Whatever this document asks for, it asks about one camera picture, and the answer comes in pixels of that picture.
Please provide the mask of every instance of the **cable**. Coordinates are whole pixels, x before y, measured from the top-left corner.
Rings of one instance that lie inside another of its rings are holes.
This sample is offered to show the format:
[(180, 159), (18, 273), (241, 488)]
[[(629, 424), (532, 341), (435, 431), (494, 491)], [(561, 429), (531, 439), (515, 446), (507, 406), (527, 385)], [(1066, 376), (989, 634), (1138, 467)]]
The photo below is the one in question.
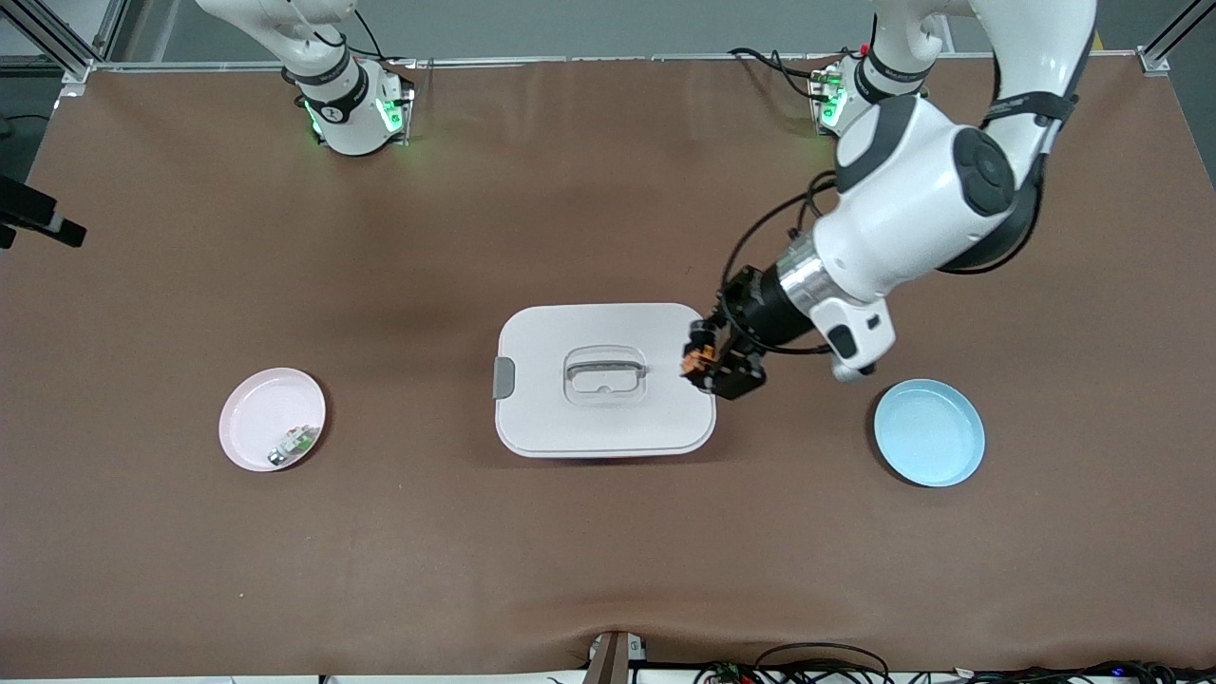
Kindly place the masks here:
[[(772, 54), (776, 55), (777, 51), (773, 50)], [(739, 55), (747, 55), (749, 57), (755, 57), (756, 60), (760, 61), (761, 65), (769, 67), (770, 69), (782, 71), (782, 68), (778, 67), (776, 62), (773, 62), (769, 57), (765, 57), (764, 55), (761, 55), (760, 52), (758, 52), (758, 51), (755, 51), (755, 50), (753, 50), (750, 47), (736, 47), (734, 50), (731, 50), (730, 52), (727, 52), (727, 55), (734, 55), (736, 57), (738, 57)], [(799, 78), (811, 78), (811, 72), (804, 72), (801, 69), (786, 68), (786, 72), (788, 72), (790, 75), (796, 75)]]
[(12, 117), (0, 114), (0, 124), (4, 124), (4, 127), (0, 128), (0, 140), (7, 140), (13, 135), (17, 135), (17, 127), (12, 125), (12, 122), (23, 119), (43, 119), (44, 122), (50, 122), (51, 117), (45, 114), (16, 114)]
[(376, 34), (372, 33), (371, 27), (368, 27), (367, 22), (364, 19), (364, 13), (355, 10), (355, 18), (359, 19), (359, 23), (364, 24), (364, 30), (367, 33), (367, 38), (372, 40), (372, 49), (376, 50), (376, 56), (383, 61), (384, 51), (379, 49), (379, 40), (376, 40)]
[[(817, 175), (815, 178), (816, 179), (821, 179), (821, 178), (824, 176), (824, 174), (828, 174), (828, 173), (832, 173), (832, 172), (823, 172), (823, 173), (821, 173), (820, 175)], [(811, 181), (811, 186), (815, 187), (815, 181), (814, 180)], [(766, 343), (761, 342), (759, 338), (756, 338), (755, 335), (751, 335), (750, 331), (748, 331), (745, 327), (743, 327), (742, 325), (739, 325), (739, 323), (734, 319), (734, 314), (731, 312), (731, 307), (726, 302), (726, 287), (727, 287), (727, 285), (731, 281), (731, 271), (734, 270), (734, 262), (736, 262), (736, 259), (739, 258), (739, 252), (742, 252), (743, 247), (747, 246), (747, 243), (748, 243), (749, 240), (751, 240), (751, 236), (755, 235), (756, 232), (759, 232), (760, 229), (764, 228), (766, 223), (769, 223), (770, 220), (772, 220), (781, 212), (784, 212), (786, 209), (793, 207), (794, 204), (796, 204), (799, 202), (804, 202), (805, 203), (806, 201), (807, 201), (807, 194), (795, 195), (794, 197), (790, 197), (789, 200), (786, 200), (781, 204), (777, 204), (772, 209), (769, 209), (769, 213), (766, 213), (765, 215), (760, 217), (760, 220), (758, 220), (756, 223), (754, 223), (751, 225), (751, 228), (749, 228), (747, 231), (744, 231), (743, 235), (739, 237), (738, 242), (734, 243), (734, 248), (731, 250), (731, 256), (726, 259), (726, 267), (722, 268), (722, 279), (721, 279), (721, 282), (719, 284), (717, 303), (719, 303), (719, 307), (722, 309), (722, 315), (726, 316), (726, 320), (730, 321), (731, 326), (734, 327), (734, 330), (737, 330), (739, 332), (739, 335), (742, 335), (744, 338), (747, 338), (748, 342), (750, 342), (751, 344), (759, 347), (760, 349), (764, 349), (765, 352), (770, 352), (770, 353), (773, 353), (773, 354), (790, 354), (790, 355), (827, 354), (827, 353), (832, 352), (832, 347), (829, 347), (828, 344), (820, 344), (817, 347), (775, 347), (772, 344), (766, 344)]]
[[(840, 651), (852, 651), (855, 654), (861, 654), (861, 655), (863, 655), (863, 656), (873, 660), (878, 665), (880, 665), (882, 668), (883, 668), (882, 672), (880, 672), (880, 674), (883, 677), (883, 680), (886, 684), (891, 684), (891, 668), (890, 668), (890, 666), (886, 665), (886, 661), (883, 660), (882, 656), (879, 656), (878, 654), (876, 654), (873, 651), (868, 651), (866, 649), (862, 649), (860, 646), (850, 646), (849, 644), (835, 644), (835, 643), (832, 643), (832, 641), (801, 641), (801, 643), (795, 643), (795, 644), (783, 644), (781, 646), (773, 646), (773, 647), (769, 649), (767, 651), (765, 651), (765, 652), (760, 654), (759, 656), (756, 656), (754, 667), (759, 668), (760, 663), (764, 662), (764, 660), (766, 657), (769, 657), (769, 656), (771, 656), (773, 654), (779, 654), (782, 651), (790, 651), (790, 650), (801, 650), (801, 649), (834, 649), (834, 650), (840, 650)], [(809, 663), (814, 663), (814, 662), (816, 662), (816, 661), (798, 661), (798, 665), (801, 666), (801, 665), (809, 665)], [(852, 668), (855, 668), (857, 671), (861, 671), (861, 672), (867, 672), (868, 671), (868, 672), (878, 673), (873, 668), (865, 668), (862, 666), (856, 666), (856, 665), (848, 663), (848, 662), (845, 665), (851, 666)]]
[(782, 75), (786, 77), (786, 83), (788, 83), (789, 86), (794, 89), (794, 92), (798, 92), (799, 95), (806, 97), (807, 100), (814, 100), (815, 102), (828, 101), (828, 97), (824, 95), (816, 95), (809, 90), (803, 90), (801, 88), (799, 88), (798, 84), (794, 83), (793, 77), (790, 75), (790, 71), (786, 68), (786, 62), (781, 61), (781, 54), (777, 52), (776, 50), (772, 51), (772, 58), (775, 62), (777, 62), (777, 69), (782, 73)]

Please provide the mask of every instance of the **wire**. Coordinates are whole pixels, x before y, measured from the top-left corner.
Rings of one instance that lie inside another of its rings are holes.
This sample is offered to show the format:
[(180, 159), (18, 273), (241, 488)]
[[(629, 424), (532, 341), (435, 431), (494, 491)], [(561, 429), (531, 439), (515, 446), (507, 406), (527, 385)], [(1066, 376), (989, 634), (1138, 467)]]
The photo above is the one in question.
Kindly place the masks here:
[(1026, 248), (1026, 245), (1030, 245), (1030, 239), (1034, 237), (1035, 226), (1037, 225), (1038, 225), (1038, 209), (1036, 208), (1035, 218), (1031, 222), (1030, 228), (1026, 229), (1026, 232), (1021, 236), (1021, 240), (1018, 241), (1018, 245), (1013, 250), (1009, 250), (1003, 257), (1001, 257), (996, 262), (992, 262), (990, 264), (979, 268), (941, 269), (941, 273), (948, 275), (984, 275), (985, 273), (992, 273), (996, 269), (1003, 267), (1004, 264), (1012, 262), (1013, 258), (1017, 257), (1019, 252)]
[[(773, 50), (772, 54), (776, 55), (777, 51)], [(736, 47), (734, 50), (731, 50), (730, 52), (727, 52), (727, 55), (734, 55), (736, 57), (738, 57), (739, 55), (747, 55), (749, 57), (755, 57), (756, 60), (760, 61), (761, 65), (769, 67), (770, 69), (782, 71), (782, 68), (778, 67), (776, 62), (773, 62), (769, 57), (765, 57), (764, 55), (761, 55), (760, 52), (758, 52), (758, 51), (755, 51), (755, 50), (753, 50), (750, 47)], [(804, 72), (801, 69), (792, 69), (792, 68), (788, 68), (788, 67), (784, 71), (787, 73), (789, 73), (790, 75), (796, 75), (799, 78), (811, 78), (811, 72)]]
[[(769, 649), (767, 651), (765, 651), (765, 652), (760, 654), (759, 656), (756, 656), (754, 666), (755, 667), (760, 667), (760, 663), (764, 662), (764, 660), (766, 657), (771, 656), (771, 655), (779, 654), (782, 651), (792, 651), (792, 650), (801, 650), (801, 649), (832, 649), (832, 650), (852, 651), (855, 654), (861, 654), (861, 655), (863, 655), (863, 656), (873, 660), (878, 665), (880, 665), (882, 668), (883, 668), (882, 673), (880, 673), (882, 677), (883, 677), (883, 680), (886, 684), (891, 684), (891, 668), (890, 668), (890, 666), (886, 665), (886, 661), (883, 660), (882, 656), (879, 656), (878, 654), (876, 654), (873, 651), (868, 651), (866, 649), (862, 649), (860, 646), (850, 646), (849, 644), (835, 644), (833, 641), (800, 641), (800, 643), (795, 643), (795, 644), (783, 644), (781, 646), (773, 646), (773, 647)], [(816, 662), (816, 661), (799, 661), (798, 665), (807, 665), (807, 663), (814, 663), (814, 662)], [(878, 673), (873, 668), (863, 668), (861, 666), (856, 666), (856, 665), (852, 665), (852, 663), (845, 663), (845, 665), (851, 666), (852, 668), (862, 671), (862, 672), (867, 672), (868, 671), (868, 672), (876, 672), (876, 673)]]
[(781, 74), (786, 77), (786, 83), (788, 83), (789, 86), (794, 89), (794, 92), (798, 92), (803, 97), (806, 97), (807, 100), (814, 100), (816, 102), (827, 102), (828, 101), (828, 97), (826, 95), (816, 95), (816, 94), (814, 94), (814, 92), (811, 92), (809, 90), (803, 90), (801, 88), (798, 86), (796, 83), (794, 83), (794, 78), (790, 74), (790, 71), (786, 67), (786, 62), (781, 61), (781, 52), (777, 52), (776, 50), (773, 50), (772, 51), (772, 60), (777, 63), (777, 71), (779, 71)]
[[(820, 175), (817, 175), (815, 178), (818, 179), (821, 176), (823, 176), (823, 174), (820, 174)], [(734, 243), (734, 248), (731, 250), (731, 256), (726, 259), (726, 267), (722, 268), (722, 279), (721, 279), (721, 282), (720, 282), (719, 290), (717, 290), (717, 303), (719, 303), (719, 307), (722, 309), (722, 315), (726, 316), (726, 320), (730, 321), (731, 326), (734, 330), (737, 330), (739, 332), (739, 335), (742, 335), (744, 338), (747, 338), (747, 341), (750, 342), (751, 344), (759, 347), (760, 349), (764, 349), (765, 352), (771, 352), (773, 354), (792, 354), (792, 355), (827, 354), (827, 353), (832, 352), (832, 347), (829, 347), (827, 344), (820, 344), (817, 347), (775, 347), (772, 344), (766, 344), (765, 342), (761, 342), (759, 338), (756, 338), (755, 335), (753, 335), (745, 327), (743, 327), (742, 325), (739, 325), (739, 323), (734, 319), (734, 314), (731, 312), (731, 307), (730, 307), (730, 304), (726, 301), (726, 287), (727, 287), (727, 285), (731, 281), (731, 271), (734, 270), (734, 262), (736, 262), (736, 259), (739, 258), (739, 252), (742, 252), (743, 247), (745, 247), (747, 243), (748, 243), (748, 241), (751, 240), (751, 236), (754, 236), (756, 232), (759, 232), (760, 229), (764, 228), (765, 224), (767, 224), (770, 220), (772, 220), (777, 214), (779, 214), (781, 212), (784, 212), (786, 209), (793, 207), (794, 204), (796, 204), (799, 202), (804, 202), (805, 203), (806, 198), (807, 198), (807, 194), (800, 192), (800, 194), (795, 195), (794, 197), (790, 197), (789, 200), (786, 200), (781, 204), (777, 204), (772, 209), (769, 209), (769, 213), (766, 213), (765, 215), (760, 217), (760, 220), (758, 220), (756, 223), (751, 224), (751, 228), (747, 229), (747, 231), (743, 232), (743, 235), (739, 237), (738, 242)]]
[(0, 124), (4, 124), (0, 127), (0, 140), (7, 140), (13, 135), (17, 135), (17, 127), (12, 125), (12, 122), (23, 119), (43, 119), (44, 122), (50, 122), (51, 117), (45, 114), (16, 114), (12, 117), (0, 114)]
[(359, 23), (364, 24), (364, 30), (367, 33), (367, 38), (372, 40), (372, 49), (376, 50), (376, 56), (383, 60), (384, 51), (379, 49), (379, 40), (376, 40), (376, 34), (372, 33), (371, 27), (368, 27), (367, 22), (364, 19), (364, 13), (355, 10), (355, 18), (359, 19)]

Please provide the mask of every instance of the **brown tablecloth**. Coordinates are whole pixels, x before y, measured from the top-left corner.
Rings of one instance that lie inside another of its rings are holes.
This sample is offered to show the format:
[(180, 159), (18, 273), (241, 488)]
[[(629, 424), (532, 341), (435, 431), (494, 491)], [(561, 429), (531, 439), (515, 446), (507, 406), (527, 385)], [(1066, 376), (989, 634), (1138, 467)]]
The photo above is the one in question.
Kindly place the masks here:
[[(930, 86), (975, 122), (990, 75), (948, 60)], [(418, 80), (412, 144), (367, 158), (313, 145), (274, 73), (97, 73), (62, 103), (33, 184), (88, 242), (0, 262), (0, 674), (564, 668), (606, 628), (652, 660), (1216, 658), (1216, 201), (1169, 82), (1092, 60), (1034, 242), (895, 292), (876, 377), (773, 358), (699, 452), (590, 465), (500, 444), (501, 325), (704, 309), (831, 142), (754, 63)], [(272, 366), (317, 377), (332, 420), (254, 475), (216, 419)], [(921, 376), (984, 417), (958, 487), (869, 445), (876, 398)]]

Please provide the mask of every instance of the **white robotic arm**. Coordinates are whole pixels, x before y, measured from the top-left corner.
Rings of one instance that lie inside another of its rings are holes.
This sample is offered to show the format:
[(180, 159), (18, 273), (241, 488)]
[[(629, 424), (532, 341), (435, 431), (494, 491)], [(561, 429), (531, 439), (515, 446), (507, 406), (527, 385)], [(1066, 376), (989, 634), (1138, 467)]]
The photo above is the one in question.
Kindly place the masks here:
[(356, 58), (333, 27), (355, 12), (355, 0), (197, 2), (283, 62), (314, 130), (334, 152), (367, 155), (407, 134), (413, 85), (373, 60)]
[[(969, 6), (997, 61), (997, 97), (984, 127), (956, 124), (914, 94), (879, 97), (857, 114), (837, 146), (837, 208), (767, 270), (739, 271), (714, 313), (693, 325), (685, 375), (694, 385), (724, 398), (742, 396), (764, 383), (766, 352), (786, 351), (779, 346), (812, 329), (823, 333), (820, 351), (832, 354), (838, 380), (868, 375), (895, 342), (885, 303), (895, 286), (942, 267), (990, 264), (1024, 243), (1037, 217), (1043, 161), (1073, 111), (1096, 4)], [(913, 24), (902, 35), (923, 37), (924, 17), (903, 16)], [(940, 47), (929, 43), (930, 52)]]

